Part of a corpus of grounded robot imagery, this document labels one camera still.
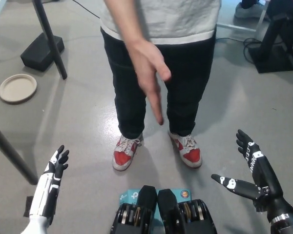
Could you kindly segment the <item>robot right hand black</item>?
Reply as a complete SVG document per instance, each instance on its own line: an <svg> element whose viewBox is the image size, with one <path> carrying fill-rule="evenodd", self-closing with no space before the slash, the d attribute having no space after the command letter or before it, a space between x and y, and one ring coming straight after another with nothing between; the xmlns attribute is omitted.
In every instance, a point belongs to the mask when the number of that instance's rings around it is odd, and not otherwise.
<svg viewBox="0 0 293 234"><path fill-rule="evenodd" d="M278 216L293 215L293 206L283 197L279 180L260 147L245 132L236 133L238 151L247 162L254 183L212 174L211 178L228 191L253 201L257 212L266 212L269 222Z"/></svg>

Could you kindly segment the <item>person right hand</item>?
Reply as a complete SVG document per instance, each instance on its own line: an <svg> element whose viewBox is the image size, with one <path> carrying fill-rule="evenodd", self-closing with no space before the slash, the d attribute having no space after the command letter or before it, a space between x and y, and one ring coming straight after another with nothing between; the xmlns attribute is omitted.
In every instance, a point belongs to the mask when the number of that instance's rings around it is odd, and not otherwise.
<svg viewBox="0 0 293 234"><path fill-rule="evenodd" d="M151 105L156 121L163 125L161 90L156 76L159 75L162 81L168 81L171 71L162 53L153 43L145 39L129 40L126 41L126 48L134 65L138 84Z"/></svg>

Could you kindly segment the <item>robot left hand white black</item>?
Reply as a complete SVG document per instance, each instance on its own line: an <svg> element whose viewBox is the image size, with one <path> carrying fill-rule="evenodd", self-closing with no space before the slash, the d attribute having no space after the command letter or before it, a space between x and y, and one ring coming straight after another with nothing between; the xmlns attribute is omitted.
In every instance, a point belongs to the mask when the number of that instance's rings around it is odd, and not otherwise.
<svg viewBox="0 0 293 234"><path fill-rule="evenodd" d="M69 150L61 145L52 155L40 176L29 215L39 215L52 220L55 214L57 199L64 170L67 169Z"/></svg>

